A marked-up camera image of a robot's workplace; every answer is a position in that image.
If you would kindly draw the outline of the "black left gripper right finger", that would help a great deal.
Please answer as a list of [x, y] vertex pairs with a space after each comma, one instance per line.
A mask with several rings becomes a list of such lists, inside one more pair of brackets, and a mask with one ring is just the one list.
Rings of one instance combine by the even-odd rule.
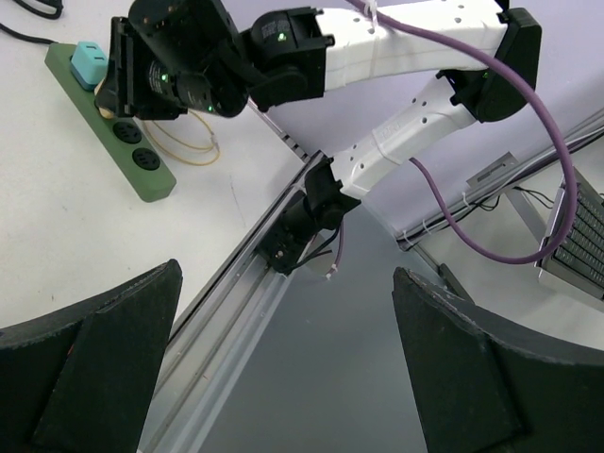
[[523, 327], [406, 268], [395, 318], [430, 452], [600, 452], [603, 353]]

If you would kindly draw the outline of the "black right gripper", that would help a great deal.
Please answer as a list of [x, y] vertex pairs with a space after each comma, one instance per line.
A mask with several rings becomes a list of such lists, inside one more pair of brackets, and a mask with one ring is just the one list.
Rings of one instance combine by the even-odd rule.
[[225, 61], [238, 38], [220, 1], [135, 1], [110, 21], [95, 105], [116, 118], [175, 120], [189, 110], [235, 117], [248, 99]]

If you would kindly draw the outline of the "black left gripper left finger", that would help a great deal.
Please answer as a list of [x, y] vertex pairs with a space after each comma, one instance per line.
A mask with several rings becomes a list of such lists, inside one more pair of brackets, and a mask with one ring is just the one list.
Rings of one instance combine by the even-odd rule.
[[2, 328], [2, 451], [136, 451], [181, 287], [181, 267], [168, 260]]

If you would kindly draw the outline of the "teal dual usb charger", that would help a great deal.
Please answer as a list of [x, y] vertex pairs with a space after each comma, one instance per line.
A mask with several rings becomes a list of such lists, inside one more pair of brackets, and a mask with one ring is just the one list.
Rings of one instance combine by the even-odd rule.
[[91, 92], [104, 79], [108, 58], [95, 42], [79, 42], [70, 58], [70, 71], [84, 91]]

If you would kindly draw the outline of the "yellow charger plug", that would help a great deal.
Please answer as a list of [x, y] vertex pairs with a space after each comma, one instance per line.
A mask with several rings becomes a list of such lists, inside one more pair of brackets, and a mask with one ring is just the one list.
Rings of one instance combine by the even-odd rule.
[[104, 119], [113, 119], [115, 117], [114, 113], [109, 110], [106, 109], [104, 107], [102, 107], [99, 104], [99, 93], [101, 92], [101, 89], [103, 88], [105, 83], [105, 80], [102, 79], [99, 84], [94, 88], [94, 104], [98, 109], [99, 114], [104, 118]]

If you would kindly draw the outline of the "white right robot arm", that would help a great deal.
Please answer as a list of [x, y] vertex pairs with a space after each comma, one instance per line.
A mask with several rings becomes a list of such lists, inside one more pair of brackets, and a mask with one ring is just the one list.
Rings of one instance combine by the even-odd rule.
[[110, 37], [95, 103], [120, 118], [232, 118], [376, 89], [393, 116], [306, 180], [300, 220], [333, 228], [418, 152], [531, 103], [542, 29], [503, 1], [287, 8], [243, 30], [219, 1], [136, 1]]

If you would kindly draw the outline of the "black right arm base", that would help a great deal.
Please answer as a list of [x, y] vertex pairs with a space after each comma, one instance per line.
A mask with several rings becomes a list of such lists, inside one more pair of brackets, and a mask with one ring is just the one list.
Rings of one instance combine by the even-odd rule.
[[312, 238], [323, 229], [335, 229], [344, 213], [344, 204], [338, 201], [329, 202], [313, 212], [310, 198], [304, 192], [296, 191], [264, 234], [256, 251], [273, 270], [288, 275], [299, 263]]

